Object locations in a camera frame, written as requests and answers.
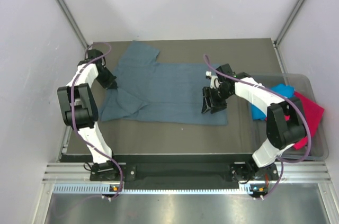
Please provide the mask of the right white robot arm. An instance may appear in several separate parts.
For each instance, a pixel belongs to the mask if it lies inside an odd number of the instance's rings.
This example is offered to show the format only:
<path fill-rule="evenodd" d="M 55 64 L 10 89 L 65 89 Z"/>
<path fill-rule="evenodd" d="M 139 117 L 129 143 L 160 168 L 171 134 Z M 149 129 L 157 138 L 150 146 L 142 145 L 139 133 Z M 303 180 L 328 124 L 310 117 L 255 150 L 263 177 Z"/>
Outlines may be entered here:
<path fill-rule="evenodd" d="M 310 137 L 302 102 L 287 98 L 255 81 L 247 73 L 235 74 L 229 64 L 206 72 L 210 85 L 202 89 L 202 113 L 214 114 L 227 107 L 233 95 L 254 105 L 266 116 L 266 140 L 252 154 L 247 166 L 248 175 L 257 180 L 266 174 L 266 167 L 293 145 Z"/>

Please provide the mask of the grey-blue t-shirt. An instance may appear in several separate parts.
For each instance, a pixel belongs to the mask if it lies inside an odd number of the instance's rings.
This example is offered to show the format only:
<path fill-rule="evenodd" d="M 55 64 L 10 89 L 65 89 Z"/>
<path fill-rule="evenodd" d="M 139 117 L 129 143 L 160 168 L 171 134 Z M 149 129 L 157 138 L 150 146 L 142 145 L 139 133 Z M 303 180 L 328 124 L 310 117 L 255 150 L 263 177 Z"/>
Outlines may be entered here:
<path fill-rule="evenodd" d="M 227 125 L 226 111 L 201 112 L 202 89 L 209 86 L 207 66 L 161 63 L 160 51 L 133 41 L 113 70 L 116 89 L 106 92 L 100 108 L 102 122 L 116 119 L 209 126 Z"/>

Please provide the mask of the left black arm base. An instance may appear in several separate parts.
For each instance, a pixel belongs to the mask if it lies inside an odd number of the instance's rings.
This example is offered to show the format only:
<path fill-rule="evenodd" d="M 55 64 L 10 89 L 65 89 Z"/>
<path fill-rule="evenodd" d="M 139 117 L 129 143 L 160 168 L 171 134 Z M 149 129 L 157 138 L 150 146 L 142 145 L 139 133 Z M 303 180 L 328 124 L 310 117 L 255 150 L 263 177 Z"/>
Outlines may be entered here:
<path fill-rule="evenodd" d="M 117 166 L 111 162 L 107 161 L 106 163 L 95 163 L 91 165 L 90 163 L 84 163 L 83 167 L 86 171 L 90 172 L 91 181 L 120 181 L 120 171 Z M 123 164 L 120 166 L 122 170 L 123 178 L 125 181 L 134 181 L 136 177 L 136 165 L 127 165 Z"/>

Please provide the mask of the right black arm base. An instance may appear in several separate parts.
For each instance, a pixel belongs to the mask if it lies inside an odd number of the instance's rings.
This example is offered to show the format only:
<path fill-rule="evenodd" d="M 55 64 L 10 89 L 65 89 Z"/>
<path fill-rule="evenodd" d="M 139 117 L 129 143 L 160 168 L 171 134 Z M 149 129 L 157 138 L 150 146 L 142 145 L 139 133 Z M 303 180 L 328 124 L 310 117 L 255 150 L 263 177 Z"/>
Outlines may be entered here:
<path fill-rule="evenodd" d="M 277 181 L 279 178 L 275 164 L 268 167 L 257 168 L 249 162 L 231 163 L 230 174 L 233 181 L 245 184 L 254 181 Z"/>

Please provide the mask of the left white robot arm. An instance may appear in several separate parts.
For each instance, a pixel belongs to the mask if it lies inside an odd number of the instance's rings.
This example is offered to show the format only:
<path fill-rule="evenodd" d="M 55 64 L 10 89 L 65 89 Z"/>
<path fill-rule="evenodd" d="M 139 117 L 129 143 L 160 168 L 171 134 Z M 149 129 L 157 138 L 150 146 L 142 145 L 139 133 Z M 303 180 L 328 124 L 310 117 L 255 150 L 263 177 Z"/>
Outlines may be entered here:
<path fill-rule="evenodd" d="M 117 89 L 116 77 L 106 68 L 104 54 L 96 49 L 86 51 L 85 59 L 80 61 L 72 80 L 57 89 L 61 115 L 65 125 L 87 145 L 93 158 L 89 166 L 92 175 L 103 174 L 114 180 L 120 174 L 120 167 L 115 164 L 113 152 L 105 142 L 99 129 L 99 110 L 91 88 L 97 81 L 104 89 Z"/>

